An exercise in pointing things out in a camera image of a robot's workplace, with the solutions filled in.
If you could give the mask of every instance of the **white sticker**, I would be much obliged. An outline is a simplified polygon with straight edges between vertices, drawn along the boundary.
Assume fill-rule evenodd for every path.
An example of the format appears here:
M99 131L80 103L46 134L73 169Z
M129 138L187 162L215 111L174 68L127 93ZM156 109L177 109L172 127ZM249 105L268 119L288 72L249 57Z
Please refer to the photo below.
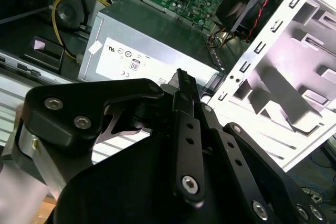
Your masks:
M96 40L95 43L92 44L92 46L89 48L89 52L93 55L98 52L98 50L103 46L102 43L100 43L98 40Z
M44 50L46 47L46 44L42 41L35 40L34 43L34 50Z
M167 65L139 51L107 38L96 73L111 80L147 78L158 85L168 83L176 67Z

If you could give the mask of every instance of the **yellow wire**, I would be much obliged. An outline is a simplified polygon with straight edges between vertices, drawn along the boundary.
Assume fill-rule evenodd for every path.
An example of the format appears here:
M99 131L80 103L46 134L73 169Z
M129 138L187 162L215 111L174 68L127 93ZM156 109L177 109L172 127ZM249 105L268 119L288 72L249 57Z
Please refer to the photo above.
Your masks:
M58 31L58 28L57 28L57 24L56 24L56 8L57 8L57 6L58 6L58 4L61 2L62 0L55 0L55 2L54 2L54 6L53 6L53 8L52 8L52 12L51 12L51 20L52 20L52 26L53 26L53 28L54 28L54 31L55 31L55 34L56 34L56 37L57 37L57 40L58 40L58 42L62 45L62 46L64 46L63 45L63 43L62 43L62 40L61 40L61 36L60 36L60 34L59 34L59 31ZM107 1L105 1L105 0L97 0L98 2L100 2L102 5L104 5L104 6L109 6L110 4L107 2ZM66 53L66 55L67 56L69 56L71 59L73 59L73 60L76 60L73 56L71 56L71 54L65 49L65 53Z

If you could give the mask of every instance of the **silver screw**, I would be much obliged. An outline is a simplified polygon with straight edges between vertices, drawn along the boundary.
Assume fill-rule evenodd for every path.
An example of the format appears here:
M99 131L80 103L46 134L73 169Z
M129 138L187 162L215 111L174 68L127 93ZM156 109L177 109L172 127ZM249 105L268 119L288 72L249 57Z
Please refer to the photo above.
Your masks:
M196 180L194 180L194 178L191 176L187 176L187 175L184 176L182 178L182 185L184 189L186 189L187 192L190 194L196 194L198 191L198 184Z
M253 206L254 212L256 212L257 216L259 216L260 219L262 220L268 219L267 211L262 206L262 204L254 200L252 206Z
M234 129L235 132L237 132L237 133L241 133L241 132L242 132L242 130L241 130L237 125L234 125L234 126L233 126L233 129Z
M307 214L307 212L299 205L296 206L296 208L298 209L299 213L306 219L309 220L309 216Z
M319 220L323 220L322 214L313 206L310 206L310 210L312 211L312 213L315 215L316 218L318 218Z
M51 110L60 110L61 108L63 108L62 101L53 97L44 100L44 105Z
M91 120L88 119L86 116L83 116L83 115L79 115L77 117L75 117L74 121L75 123L75 126L77 128L80 128L82 130L86 130L88 129L89 127L91 127Z
M212 109L210 108L209 105L204 105L204 108L207 112L212 112Z
M33 150L37 150L37 140L38 140L37 137L35 137L35 138L33 139L33 143L32 143L32 148L33 148Z

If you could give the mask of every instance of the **ce mark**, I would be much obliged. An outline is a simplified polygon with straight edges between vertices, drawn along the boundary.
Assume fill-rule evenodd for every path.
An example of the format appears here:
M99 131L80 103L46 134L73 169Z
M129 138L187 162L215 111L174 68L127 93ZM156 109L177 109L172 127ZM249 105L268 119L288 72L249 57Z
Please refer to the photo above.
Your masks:
M128 77L130 76L130 74L127 73L127 72L125 72L125 71L123 71L121 75L122 75L122 76L125 76L126 78L128 78Z

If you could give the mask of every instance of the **red wire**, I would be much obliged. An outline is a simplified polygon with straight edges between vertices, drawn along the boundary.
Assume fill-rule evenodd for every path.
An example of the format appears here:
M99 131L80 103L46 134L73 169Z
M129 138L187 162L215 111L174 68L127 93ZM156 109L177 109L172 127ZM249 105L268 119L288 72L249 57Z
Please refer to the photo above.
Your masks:
M264 10L264 8L265 8L265 6L267 5L268 2L269 2L269 0L265 0L264 4L259 9L258 17L256 18L256 21L254 22L254 25L253 25L252 29L250 30L250 32L249 32L249 34L248 34L248 36L246 38L247 41L249 41L249 38L251 37L253 30L257 27L258 22L259 22L259 20L261 18L261 14L262 14L262 12L263 12L263 10Z

